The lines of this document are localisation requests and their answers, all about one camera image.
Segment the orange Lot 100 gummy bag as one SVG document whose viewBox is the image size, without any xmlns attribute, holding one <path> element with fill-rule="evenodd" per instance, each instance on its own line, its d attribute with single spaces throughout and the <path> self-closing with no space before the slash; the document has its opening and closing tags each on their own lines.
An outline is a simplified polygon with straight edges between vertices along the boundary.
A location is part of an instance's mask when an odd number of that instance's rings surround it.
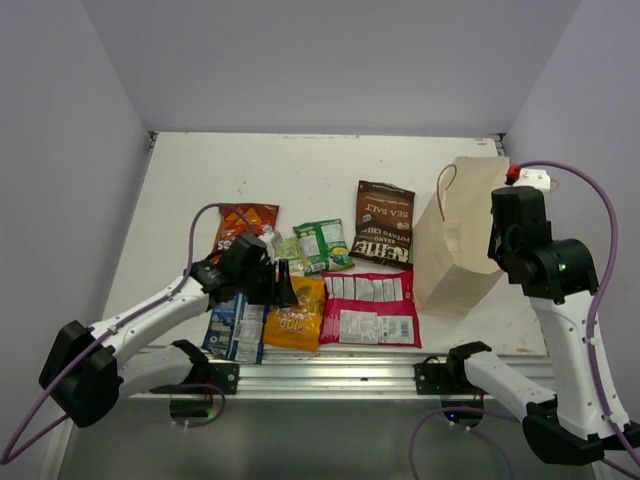
<svg viewBox="0 0 640 480">
<path fill-rule="evenodd" d="M 269 311 L 263 342 L 278 348 L 316 352 L 326 305 L 324 282 L 294 276 L 292 285 L 298 304 Z"/>
</svg>

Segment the pink snack bag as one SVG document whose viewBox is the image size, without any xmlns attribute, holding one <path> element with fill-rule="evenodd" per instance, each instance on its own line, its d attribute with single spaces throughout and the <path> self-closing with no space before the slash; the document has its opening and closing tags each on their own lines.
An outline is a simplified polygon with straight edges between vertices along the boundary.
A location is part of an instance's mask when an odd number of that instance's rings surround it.
<svg viewBox="0 0 640 480">
<path fill-rule="evenodd" d="M 327 300 L 319 343 L 422 346 L 414 274 L 324 272 Z"/>
</svg>

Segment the white paper bag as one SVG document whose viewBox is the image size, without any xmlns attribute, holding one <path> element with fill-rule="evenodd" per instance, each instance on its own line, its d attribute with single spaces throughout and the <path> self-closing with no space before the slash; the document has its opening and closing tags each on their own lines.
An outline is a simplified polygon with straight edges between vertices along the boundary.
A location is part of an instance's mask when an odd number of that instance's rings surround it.
<svg viewBox="0 0 640 480">
<path fill-rule="evenodd" d="M 435 192 L 413 228 L 414 300 L 418 311 L 468 314 L 502 270 L 487 256 L 491 192 L 504 185 L 505 157 L 458 157 L 438 175 Z"/>
</svg>

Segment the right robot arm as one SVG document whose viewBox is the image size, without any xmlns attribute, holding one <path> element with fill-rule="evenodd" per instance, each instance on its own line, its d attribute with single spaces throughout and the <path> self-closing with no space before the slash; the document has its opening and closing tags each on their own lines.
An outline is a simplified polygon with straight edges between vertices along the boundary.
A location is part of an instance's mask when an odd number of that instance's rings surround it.
<svg viewBox="0 0 640 480">
<path fill-rule="evenodd" d="M 449 351 L 447 384 L 493 396 L 547 464 L 581 466 L 604 460 L 611 450 L 636 451 L 639 425 L 621 405 L 591 309 L 598 292 L 591 253 L 578 240 L 553 239 L 544 195 L 534 187 L 494 190 L 491 213 L 488 255 L 529 299 L 556 388 L 529 380 L 482 342 Z"/>
</svg>

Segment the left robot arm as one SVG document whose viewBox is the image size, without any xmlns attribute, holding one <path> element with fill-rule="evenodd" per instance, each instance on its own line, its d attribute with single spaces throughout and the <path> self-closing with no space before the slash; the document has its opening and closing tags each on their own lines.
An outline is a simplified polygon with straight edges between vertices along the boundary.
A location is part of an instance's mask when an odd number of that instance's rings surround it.
<svg viewBox="0 0 640 480">
<path fill-rule="evenodd" d="M 197 392 L 208 379 L 198 347 L 177 341 L 149 361 L 140 352 L 236 294 L 259 306 L 297 302 L 287 261 L 271 259 L 266 243 L 250 233 L 240 234 L 226 250 L 190 261 L 163 291 L 119 315 L 89 326 L 66 324 L 54 340 L 39 384 L 80 428 L 104 418 L 122 395 L 175 384 Z"/>
</svg>

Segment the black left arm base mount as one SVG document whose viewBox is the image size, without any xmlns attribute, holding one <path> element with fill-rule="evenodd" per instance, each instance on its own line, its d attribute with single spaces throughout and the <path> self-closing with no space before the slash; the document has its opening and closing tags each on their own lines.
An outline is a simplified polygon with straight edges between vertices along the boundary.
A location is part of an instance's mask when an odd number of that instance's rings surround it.
<svg viewBox="0 0 640 480">
<path fill-rule="evenodd" d="M 240 379 L 240 366 L 233 362 L 211 362 L 205 367 L 204 382 L 218 387 L 225 395 L 235 395 Z"/>
</svg>

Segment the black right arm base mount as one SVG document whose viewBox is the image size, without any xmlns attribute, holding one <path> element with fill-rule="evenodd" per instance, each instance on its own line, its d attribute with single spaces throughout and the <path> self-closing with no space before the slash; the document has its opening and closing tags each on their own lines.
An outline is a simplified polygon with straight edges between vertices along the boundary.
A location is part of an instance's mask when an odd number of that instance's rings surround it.
<svg viewBox="0 0 640 480">
<path fill-rule="evenodd" d="M 413 365 L 414 383 L 418 395 L 475 395 L 473 386 L 463 372 L 462 364 L 455 360 L 442 360 L 429 356 Z"/>
</svg>

